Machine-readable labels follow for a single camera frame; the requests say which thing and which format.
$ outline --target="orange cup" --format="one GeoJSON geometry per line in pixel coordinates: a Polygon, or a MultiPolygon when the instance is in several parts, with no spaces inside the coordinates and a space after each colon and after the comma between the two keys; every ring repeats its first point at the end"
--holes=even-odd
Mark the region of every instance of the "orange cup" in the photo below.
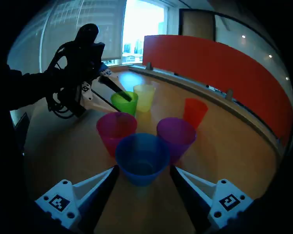
{"type": "Polygon", "coordinates": [[[183,119],[197,129],[207,111],[208,107],[204,102],[194,98],[186,98],[183,119]]]}

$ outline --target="window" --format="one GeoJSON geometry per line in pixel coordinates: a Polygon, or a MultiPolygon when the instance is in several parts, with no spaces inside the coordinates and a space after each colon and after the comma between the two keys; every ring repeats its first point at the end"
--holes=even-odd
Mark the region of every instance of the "window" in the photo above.
{"type": "Polygon", "coordinates": [[[148,0],[127,0],[124,27],[122,59],[104,63],[141,63],[143,59],[144,36],[167,34],[168,8],[155,5],[148,0]]]}

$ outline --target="yellow cup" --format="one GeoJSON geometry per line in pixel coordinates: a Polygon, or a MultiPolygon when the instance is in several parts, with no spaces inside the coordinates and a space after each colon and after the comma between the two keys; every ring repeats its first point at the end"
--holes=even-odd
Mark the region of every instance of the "yellow cup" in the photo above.
{"type": "Polygon", "coordinates": [[[134,93],[138,95],[137,110],[147,112],[151,109],[155,88],[152,85],[136,85],[134,93]]]}

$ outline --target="window blind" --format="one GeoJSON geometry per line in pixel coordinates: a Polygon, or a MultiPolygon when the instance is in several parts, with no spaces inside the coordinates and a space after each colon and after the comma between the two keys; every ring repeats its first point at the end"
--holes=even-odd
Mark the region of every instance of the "window blind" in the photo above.
{"type": "MultiPolygon", "coordinates": [[[[125,8],[126,0],[56,0],[23,29],[8,64],[23,73],[44,72],[59,46],[74,40],[87,23],[99,27],[95,42],[105,43],[102,60],[120,59],[125,8]]],[[[66,60],[59,64],[65,66],[66,60]]]]}

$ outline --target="blue cup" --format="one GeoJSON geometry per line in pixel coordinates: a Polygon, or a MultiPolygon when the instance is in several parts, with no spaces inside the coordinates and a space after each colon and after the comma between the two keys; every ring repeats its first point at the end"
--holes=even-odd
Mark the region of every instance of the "blue cup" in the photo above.
{"type": "Polygon", "coordinates": [[[134,185],[149,185],[168,165],[169,149],[160,138],[137,133],[118,144],[116,161],[127,179],[134,185]]]}

